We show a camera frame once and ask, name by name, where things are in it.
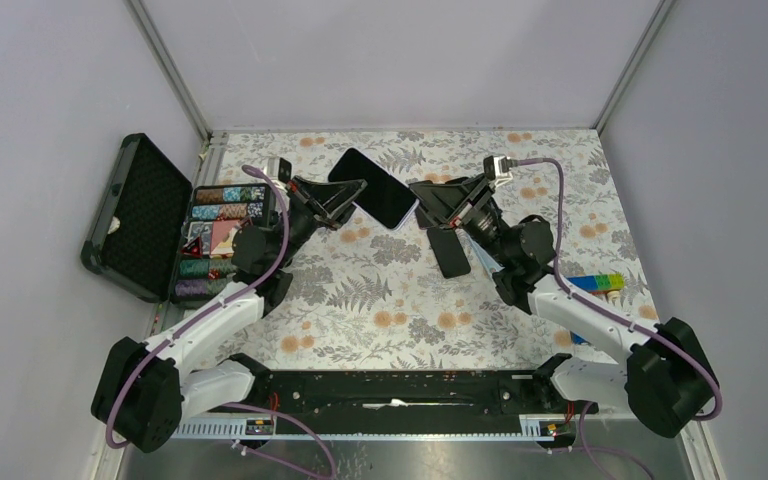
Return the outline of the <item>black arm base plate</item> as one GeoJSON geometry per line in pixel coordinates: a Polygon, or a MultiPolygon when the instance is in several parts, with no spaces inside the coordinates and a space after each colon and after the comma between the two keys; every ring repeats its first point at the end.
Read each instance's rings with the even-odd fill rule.
{"type": "Polygon", "coordinates": [[[564,434],[585,405],[534,370],[263,371],[242,401],[321,436],[450,438],[564,434]]]}

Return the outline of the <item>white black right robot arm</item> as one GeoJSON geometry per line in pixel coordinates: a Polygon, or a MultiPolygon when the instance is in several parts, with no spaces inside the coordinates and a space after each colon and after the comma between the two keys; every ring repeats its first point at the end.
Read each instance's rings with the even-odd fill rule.
{"type": "Polygon", "coordinates": [[[483,176],[409,188],[432,226],[464,230],[500,265],[492,280],[505,304],[569,329],[610,357],[553,359],[551,374],[533,386],[543,410],[557,412],[570,401],[611,405],[666,438],[721,413],[719,382],[692,327],[678,318],[660,323],[628,315],[569,282],[544,217],[509,225],[483,176]]]}

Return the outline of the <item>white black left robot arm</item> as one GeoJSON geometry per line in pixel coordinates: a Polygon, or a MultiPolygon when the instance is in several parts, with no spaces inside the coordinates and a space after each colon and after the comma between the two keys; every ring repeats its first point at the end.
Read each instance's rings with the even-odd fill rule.
{"type": "Polygon", "coordinates": [[[235,273],[209,302],[178,324],[145,340],[124,337],[109,350],[91,403],[104,425],[108,447],[133,445],[150,453],[179,424],[237,402],[256,411],[269,401],[270,385],[236,360],[197,370],[197,363],[233,333],[274,310],[293,277],[285,267],[319,229],[336,231],[351,218],[364,180],[318,183],[294,176],[273,181],[257,168],[276,196],[279,217],[263,227],[250,222],[232,238],[235,273]]]}

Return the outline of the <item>phone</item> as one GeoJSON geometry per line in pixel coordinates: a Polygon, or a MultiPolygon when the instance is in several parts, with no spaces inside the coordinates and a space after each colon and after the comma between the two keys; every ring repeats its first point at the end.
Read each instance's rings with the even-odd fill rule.
{"type": "Polygon", "coordinates": [[[327,175],[331,182],[364,180],[354,204],[389,230],[400,228],[418,199],[406,184],[355,148],[347,149],[327,175]]]}
{"type": "Polygon", "coordinates": [[[471,273],[469,260],[454,230],[429,228],[426,235],[439,270],[445,279],[471,273]]]}

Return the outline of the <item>light blue phone case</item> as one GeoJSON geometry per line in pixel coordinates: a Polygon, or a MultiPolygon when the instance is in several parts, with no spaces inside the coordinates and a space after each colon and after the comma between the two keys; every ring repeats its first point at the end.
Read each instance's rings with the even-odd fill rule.
{"type": "Polygon", "coordinates": [[[503,267],[475,240],[471,237],[468,237],[467,240],[469,241],[475,257],[489,276],[492,276],[494,273],[503,269],[503,267]]]}

